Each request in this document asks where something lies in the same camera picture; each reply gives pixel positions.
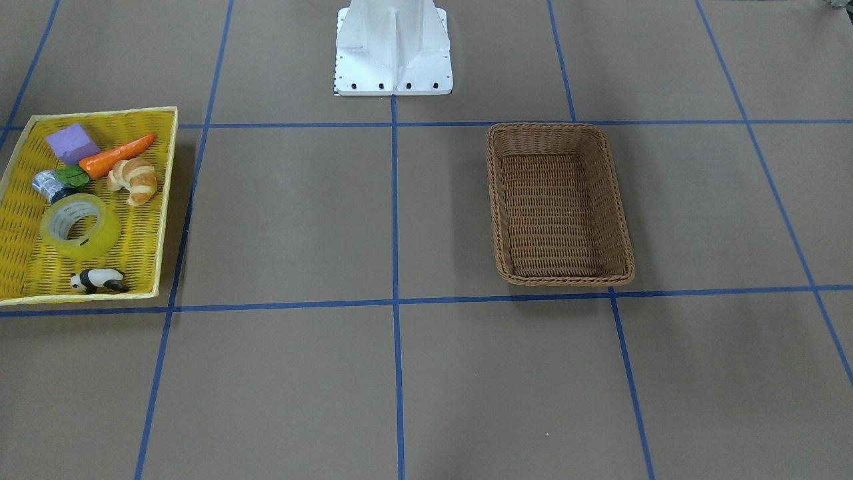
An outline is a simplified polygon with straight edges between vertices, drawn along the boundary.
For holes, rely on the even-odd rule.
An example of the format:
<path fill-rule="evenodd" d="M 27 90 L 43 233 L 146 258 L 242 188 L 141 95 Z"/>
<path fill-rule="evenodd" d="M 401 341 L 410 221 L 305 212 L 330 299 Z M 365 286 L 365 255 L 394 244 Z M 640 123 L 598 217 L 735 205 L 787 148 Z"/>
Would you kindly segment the brown wicker basket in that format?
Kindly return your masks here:
<path fill-rule="evenodd" d="M 605 131 L 582 123 L 498 123 L 486 134 L 498 274 L 508 283 L 618 287 L 636 259 Z"/>

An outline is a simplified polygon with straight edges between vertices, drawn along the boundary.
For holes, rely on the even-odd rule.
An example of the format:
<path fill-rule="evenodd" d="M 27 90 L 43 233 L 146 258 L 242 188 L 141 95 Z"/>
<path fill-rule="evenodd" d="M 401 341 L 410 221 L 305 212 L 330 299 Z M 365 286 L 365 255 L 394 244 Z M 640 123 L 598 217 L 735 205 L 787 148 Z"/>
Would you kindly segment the toy croissant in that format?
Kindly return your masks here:
<path fill-rule="evenodd" d="M 118 161 L 107 174 L 106 188 L 116 192 L 128 192 L 126 204 L 139 207 L 146 204 L 157 192 L 155 168 L 140 156 Z"/>

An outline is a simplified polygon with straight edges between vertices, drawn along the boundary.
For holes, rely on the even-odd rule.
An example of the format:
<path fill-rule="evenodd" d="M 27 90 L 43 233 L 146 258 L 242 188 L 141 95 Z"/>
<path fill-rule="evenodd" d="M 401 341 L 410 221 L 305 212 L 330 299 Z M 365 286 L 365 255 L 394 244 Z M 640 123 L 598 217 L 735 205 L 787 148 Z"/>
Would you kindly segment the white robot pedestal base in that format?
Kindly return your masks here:
<path fill-rule="evenodd" d="M 333 92 L 343 97 L 448 95 L 448 17 L 432 1 L 351 1 L 336 15 Z"/>

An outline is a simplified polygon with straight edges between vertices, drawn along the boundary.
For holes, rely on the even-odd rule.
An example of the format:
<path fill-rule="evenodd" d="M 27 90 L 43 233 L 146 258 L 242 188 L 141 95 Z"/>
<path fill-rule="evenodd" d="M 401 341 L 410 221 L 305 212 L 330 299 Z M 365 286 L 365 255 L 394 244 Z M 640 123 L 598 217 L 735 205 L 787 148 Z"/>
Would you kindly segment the purple foam block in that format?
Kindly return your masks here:
<path fill-rule="evenodd" d="M 45 138 L 56 157 L 66 166 L 77 166 L 89 156 L 100 154 L 98 144 L 79 123 L 73 123 Z"/>

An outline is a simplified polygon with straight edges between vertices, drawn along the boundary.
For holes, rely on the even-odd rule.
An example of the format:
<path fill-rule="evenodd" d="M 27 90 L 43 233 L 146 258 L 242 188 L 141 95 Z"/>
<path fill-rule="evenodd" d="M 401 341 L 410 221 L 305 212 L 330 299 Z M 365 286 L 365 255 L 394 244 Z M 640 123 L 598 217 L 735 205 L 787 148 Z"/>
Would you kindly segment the toy panda figure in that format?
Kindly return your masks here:
<path fill-rule="evenodd" d="M 124 278 L 122 271 L 113 268 L 85 269 L 70 276 L 69 286 L 73 291 L 86 295 L 95 294 L 100 289 L 128 293 L 130 288 Z"/>

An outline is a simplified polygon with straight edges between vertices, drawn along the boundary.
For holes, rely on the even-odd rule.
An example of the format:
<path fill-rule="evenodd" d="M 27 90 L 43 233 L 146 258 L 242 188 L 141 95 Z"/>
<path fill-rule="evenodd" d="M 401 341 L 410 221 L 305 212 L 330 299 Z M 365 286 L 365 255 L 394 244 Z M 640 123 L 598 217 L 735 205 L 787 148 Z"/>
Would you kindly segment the yellow woven basket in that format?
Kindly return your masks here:
<path fill-rule="evenodd" d="M 112 149 L 147 134 L 156 135 L 155 142 L 142 154 L 153 166 L 158 183 L 155 195 L 146 204 L 128 206 L 128 194 L 108 191 L 102 179 L 83 188 L 83 193 L 100 198 L 116 213 L 121 227 L 116 243 L 94 259 L 64 257 L 45 242 L 40 225 L 47 218 L 49 202 L 31 185 L 37 173 L 61 166 L 47 137 L 74 124 L 82 125 L 102 149 Z M 178 128 L 179 110 L 175 106 L 31 116 L 2 176 L 4 306 L 146 299 L 159 294 Z M 72 274 L 95 268 L 122 271 L 130 291 L 86 295 L 71 289 Z"/>

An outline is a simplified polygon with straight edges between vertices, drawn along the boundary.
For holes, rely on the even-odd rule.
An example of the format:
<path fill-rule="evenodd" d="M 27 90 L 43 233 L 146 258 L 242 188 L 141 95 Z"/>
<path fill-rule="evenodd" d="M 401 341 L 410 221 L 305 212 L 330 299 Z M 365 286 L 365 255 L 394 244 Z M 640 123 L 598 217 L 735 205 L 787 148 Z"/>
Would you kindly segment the yellow tape roll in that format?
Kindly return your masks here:
<path fill-rule="evenodd" d="M 76 222 L 94 218 L 94 223 L 82 236 L 72 238 Z M 68 195 L 47 207 L 40 220 L 42 240 L 59 255 L 86 261 L 107 254 L 120 238 L 122 226 L 118 213 L 97 195 L 77 193 Z"/>

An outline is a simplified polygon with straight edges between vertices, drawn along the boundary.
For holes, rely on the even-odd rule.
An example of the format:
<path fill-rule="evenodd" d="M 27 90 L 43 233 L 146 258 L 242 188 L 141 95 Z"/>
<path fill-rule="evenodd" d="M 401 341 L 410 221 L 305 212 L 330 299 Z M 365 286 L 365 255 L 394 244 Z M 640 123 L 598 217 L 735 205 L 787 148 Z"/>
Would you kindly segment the orange toy carrot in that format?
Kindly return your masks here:
<path fill-rule="evenodd" d="M 156 133 L 150 133 L 140 139 L 120 145 L 116 148 L 100 152 L 83 158 L 77 166 L 85 172 L 90 179 L 100 179 L 106 176 L 120 161 L 131 160 L 143 154 L 157 139 Z"/>

